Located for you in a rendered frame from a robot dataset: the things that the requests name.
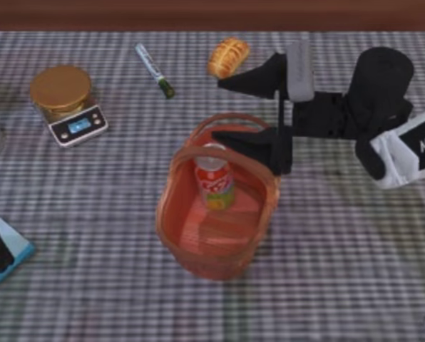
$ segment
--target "soda can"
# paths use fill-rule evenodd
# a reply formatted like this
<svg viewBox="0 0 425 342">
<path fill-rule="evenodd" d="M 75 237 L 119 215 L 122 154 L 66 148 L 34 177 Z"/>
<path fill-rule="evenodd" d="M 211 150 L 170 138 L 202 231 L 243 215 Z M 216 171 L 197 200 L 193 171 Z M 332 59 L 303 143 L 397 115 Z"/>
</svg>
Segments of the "soda can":
<svg viewBox="0 0 425 342">
<path fill-rule="evenodd" d="M 209 143 L 204 147 L 225 147 Z M 235 183 L 230 164 L 226 160 L 213 157 L 195 158 L 195 178 L 200 189 L 203 202 L 208 209 L 227 209 L 235 201 Z"/>
</svg>

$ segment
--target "tablecloth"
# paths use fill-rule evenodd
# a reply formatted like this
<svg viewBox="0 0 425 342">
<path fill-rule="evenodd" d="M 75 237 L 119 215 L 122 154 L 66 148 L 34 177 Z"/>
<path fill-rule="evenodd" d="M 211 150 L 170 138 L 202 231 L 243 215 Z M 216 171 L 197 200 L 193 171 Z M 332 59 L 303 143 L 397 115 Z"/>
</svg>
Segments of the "tablecloth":
<svg viewBox="0 0 425 342">
<path fill-rule="evenodd" d="M 0 342 L 425 341 L 425 180 L 377 189 L 350 141 L 294 139 L 292 173 L 242 278 L 199 279 L 160 243 L 155 208 L 189 132 L 229 110 L 276 123 L 275 100 L 206 75 L 231 35 L 251 47 L 239 72 L 309 39 L 316 89 L 339 92 L 362 51 L 397 48 L 416 69 L 412 115 L 425 111 L 425 33 L 0 32 L 0 216 L 37 248 L 0 285 Z M 110 125 L 71 149 L 29 99 L 38 72 L 66 63 L 89 72 Z"/>
</svg>

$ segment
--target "brown wall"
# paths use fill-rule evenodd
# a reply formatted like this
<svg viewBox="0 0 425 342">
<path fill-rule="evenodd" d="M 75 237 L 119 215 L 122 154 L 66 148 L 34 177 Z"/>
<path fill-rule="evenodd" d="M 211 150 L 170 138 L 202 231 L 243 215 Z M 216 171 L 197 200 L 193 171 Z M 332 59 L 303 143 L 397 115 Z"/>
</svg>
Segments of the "brown wall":
<svg viewBox="0 0 425 342">
<path fill-rule="evenodd" d="M 425 0 L 0 0 L 0 30 L 425 30 Z"/>
</svg>

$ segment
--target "scale display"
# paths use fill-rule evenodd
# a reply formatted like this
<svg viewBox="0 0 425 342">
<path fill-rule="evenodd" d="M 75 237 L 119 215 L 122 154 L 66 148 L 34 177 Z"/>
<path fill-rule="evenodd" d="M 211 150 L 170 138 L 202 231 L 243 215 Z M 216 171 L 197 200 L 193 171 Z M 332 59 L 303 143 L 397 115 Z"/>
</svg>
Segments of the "scale display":
<svg viewBox="0 0 425 342">
<path fill-rule="evenodd" d="M 102 133 L 108 128 L 108 122 L 96 105 L 52 123 L 49 128 L 61 147 L 70 147 Z"/>
</svg>

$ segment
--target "jar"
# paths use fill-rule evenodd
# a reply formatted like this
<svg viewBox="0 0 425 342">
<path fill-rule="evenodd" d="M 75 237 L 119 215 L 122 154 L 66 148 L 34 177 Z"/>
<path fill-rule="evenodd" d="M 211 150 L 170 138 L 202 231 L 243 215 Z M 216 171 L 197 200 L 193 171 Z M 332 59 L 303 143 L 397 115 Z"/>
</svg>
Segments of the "jar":
<svg viewBox="0 0 425 342">
<path fill-rule="evenodd" d="M 84 70 L 55 66 L 32 80 L 30 96 L 37 111 L 52 124 L 95 106 L 91 89 L 91 78 Z"/>
</svg>

